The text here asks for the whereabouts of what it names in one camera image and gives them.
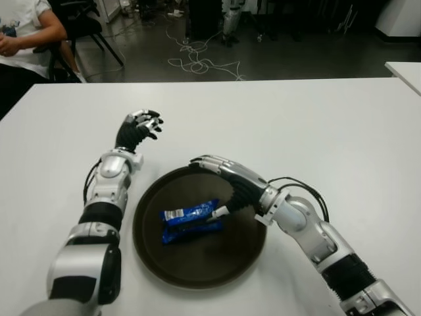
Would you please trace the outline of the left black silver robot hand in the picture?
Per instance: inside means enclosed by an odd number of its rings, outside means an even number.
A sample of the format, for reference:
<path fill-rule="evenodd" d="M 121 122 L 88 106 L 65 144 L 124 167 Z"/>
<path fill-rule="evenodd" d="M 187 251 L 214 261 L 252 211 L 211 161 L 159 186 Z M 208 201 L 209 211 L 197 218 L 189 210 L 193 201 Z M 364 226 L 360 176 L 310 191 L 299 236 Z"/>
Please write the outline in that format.
<path fill-rule="evenodd" d="M 157 139 L 163 122 L 161 114 L 152 110 L 141 109 L 128 114 L 116 135 L 115 148 L 134 153 L 143 140 Z"/>

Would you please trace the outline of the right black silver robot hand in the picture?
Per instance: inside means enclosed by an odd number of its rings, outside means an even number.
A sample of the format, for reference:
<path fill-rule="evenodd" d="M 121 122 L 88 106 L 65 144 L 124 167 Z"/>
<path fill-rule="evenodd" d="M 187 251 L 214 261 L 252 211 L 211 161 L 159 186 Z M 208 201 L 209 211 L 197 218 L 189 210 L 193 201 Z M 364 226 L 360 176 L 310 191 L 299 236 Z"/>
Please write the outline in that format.
<path fill-rule="evenodd" d="M 232 187 L 231 198 L 207 217 L 207 222 L 234 213 L 249 205 L 256 205 L 268 182 L 240 163 L 215 155 L 201 155 L 189 161 L 189 167 L 213 172 Z"/>

